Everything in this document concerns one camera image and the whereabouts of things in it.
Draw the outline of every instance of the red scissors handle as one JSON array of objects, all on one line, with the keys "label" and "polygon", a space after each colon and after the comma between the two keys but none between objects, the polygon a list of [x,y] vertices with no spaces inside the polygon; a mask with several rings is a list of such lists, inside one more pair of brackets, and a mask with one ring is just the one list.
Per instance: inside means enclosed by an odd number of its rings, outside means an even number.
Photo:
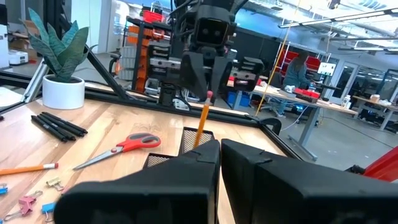
[{"label": "red scissors handle", "polygon": [[159,137],[150,133],[138,133],[129,135],[124,142],[117,144],[117,147],[123,147],[122,152],[128,152],[139,148],[157,147],[162,143]]}]

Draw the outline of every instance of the scissor blade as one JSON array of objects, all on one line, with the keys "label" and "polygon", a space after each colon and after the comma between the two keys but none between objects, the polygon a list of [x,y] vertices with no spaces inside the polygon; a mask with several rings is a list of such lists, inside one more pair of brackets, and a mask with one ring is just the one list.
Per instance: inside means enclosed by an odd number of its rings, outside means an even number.
[{"label": "scissor blade", "polygon": [[116,148],[114,148],[114,149],[115,149],[115,151],[108,150],[108,151],[106,151],[106,152],[104,152],[104,153],[102,153],[102,154],[100,154],[100,155],[98,155],[98,156],[96,156],[96,157],[94,157],[94,158],[92,158],[92,159],[86,161],[85,163],[76,166],[75,168],[73,168],[73,170],[79,170],[79,169],[88,167],[88,166],[90,166],[90,165],[93,165],[93,164],[95,164],[95,163],[97,163],[97,162],[99,162],[99,161],[102,161],[102,160],[104,160],[104,159],[107,159],[107,158],[109,158],[109,157],[112,157],[112,156],[118,154],[119,152],[121,152],[121,150],[120,150],[119,147],[116,147]]}]

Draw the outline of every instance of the desk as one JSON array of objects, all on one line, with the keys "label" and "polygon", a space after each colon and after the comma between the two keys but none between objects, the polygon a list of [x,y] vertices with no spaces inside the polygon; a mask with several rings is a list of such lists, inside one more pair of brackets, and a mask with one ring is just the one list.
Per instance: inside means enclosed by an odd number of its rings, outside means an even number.
[{"label": "desk", "polygon": [[[369,110],[369,111],[373,111],[373,112],[375,112],[375,113],[377,113],[377,114],[379,114],[381,116],[384,116],[384,121],[383,121],[383,123],[380,126],[380,130],[381,131],[383,131],[384,128],[386,128],[387,123],[391,119],[392,114],[394,112],[398,112],[398,107],[396,107],[396,106],[387,106],[387,105],[384,105],[384,104],[381,104],[381,103],[378,103],[378,102],[375,103],[375,102],[372,102],[369,99],[365,99],[365,98],[358,97],[358,96],[353,96],[353,98],[356,98],[359,101],[358,114],[356,114],[354,116],[354,118],[358,118],[358,115],[362,112],[363,109],[366,109],[366,110]],[[387,113],[385,113],[383,111],[380,111],[380,110],[365,106],[365,103],[371,103],[371,104],[374,104],[374,105],[378,105],[378,106],[381,106],[382,108],[388,109],[389,111]]]},{"label": "desk", "polygon": [[[234,86],[234,82],[233,81],[228,81],[228,86],[233,87]],[[265,92],[266,88],[263,86],[256,86],[255,89],[253,90],[253,93],[259,94],[259,95],[263,95]],[[238,91],[238,94],[236,96],[235,102],[234,102],[234,106],[233,109],[237,108],[237,105],[239,105],[239,102],[241,101],[240,98],[242,96],[241,91]],[[306,105],[309,107],[312,107],[313,110],[310,113],[310,116],[308,117],[308,121],[304,127],[303,133],[300,136],[299,140],[295,140],[292,136],[289,136],[289,139],[292,140],[295,145],[303,152],[309,154],[312,158],[313,161],[316,161],[318,159],[318,157],[316,155],[314,155],[314,153],[308,151],[305,148],[305,145],[308,143],[308,139],[310,138],[311,132],[315,127],[315,122],[318,119],[319,116],[319,112],[320,112],[320,108],[324,108],[324,109],[328,109],[328,110],[335,110],[335,111],[339,111],[339,112],[343,112],[343,113],[348,113],[348,114],[352,114],[352,115],[356,115],[357,112],[353,111],[353,110],[349,110],[346,108],[342,108],[340,105],[336,105],[333,103],[329,103],[323,100],[318,100],[317,103],[309,103],[308,101],[305,100],[301,100],[298,98],[291,98],[285,95],[282,95],[279,93],[279,89],[274,88],[272,86],[270,86],[267,89],[267,94],[266,96],[271,96],[274,98],[278,98],[281,100],[289,100],[289,101],[293,101],[295,103],[299,103],[301,105]]]},{"label": "desk", "polygon": [[[61,143],[30,121],[32,114],[43,111],[53,113],[88,130],[84,138],[76,142]],[[149,111],[130,106],[121,106],[100,101],[86,100],[83,108],[77,110],[52,110],[42,106],[41,100],[18,107],[6,114],[0,123],[0,169],[33,166],[59,162],[58,169],[15,174],[0,177],[0,183],[7,183],[9,192],[0,197],[0,217],[17,210],[21,196],[43,190],[37,198],[34,211],[24,217],[15,218],[7,224],[44,223],[45,215],[40,212],[42,204],[58,199],[60,193],[46,188],[45,182],[59,177],[67,188],[89,180],[114,180],[142,169],[149,152],[176,156],[183,127],[197,128],[198,118],[176,114]],[[257,128],[239,126],[208,120],[205,130],[213,131],[215,138],[229,138],[250,144],[275,154],[284,153]],[[77,172],[72,169],[87,159],[111,149],[131,133],[150,132],[162,139],[155,149],[140,149],[107,159]],[[234,223],[231,207],[220,172],[218,215],[221,224]]]}]

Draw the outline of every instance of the orange pencil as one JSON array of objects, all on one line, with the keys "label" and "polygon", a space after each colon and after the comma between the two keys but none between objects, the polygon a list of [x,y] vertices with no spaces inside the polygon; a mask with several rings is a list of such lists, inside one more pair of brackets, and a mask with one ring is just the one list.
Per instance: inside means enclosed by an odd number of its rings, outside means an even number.
[{"label": "orange pencil", "polygon": [[193,147],[197,147],[199,145],[200,137],[203,132],[203,128],[205,127],[207,114],[209,113],[210,100],[211,100],[212,96],[213,96],[213,92],[207,91],[207,99],[205,101],[205,105],[203,106],[203,111],[201,112],[201,115],[200,115],[199,128],[197,131],[197,137],[195,139],[195,144],[193,145]]},{"label": "orange pencil", "polygon": [[9,174],[20,174],[23,172],[32,172],[32,171],[38,171],[38,170],[46,170],[46,169],[56,169],[58,168],[58,162],[54,164],[44,164],[44,165],[38,165],[38,166],[32,166],[32,167],[20,167],[20,168],[15,168],[15,169],[3,169],[0,170],[0,175],[9,175]]}]

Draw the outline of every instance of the white pot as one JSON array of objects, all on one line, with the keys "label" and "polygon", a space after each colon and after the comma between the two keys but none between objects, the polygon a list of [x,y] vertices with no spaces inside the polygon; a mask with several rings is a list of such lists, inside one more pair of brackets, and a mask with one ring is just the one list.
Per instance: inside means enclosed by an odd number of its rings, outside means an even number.
[{"label": "white pot", "polygon": [[46,107],[59,110],[81,108],[85,102],[85,81],[72,77],[76,83],[60,83],[52,81],[55,75],[43,78],[43,104]]}]

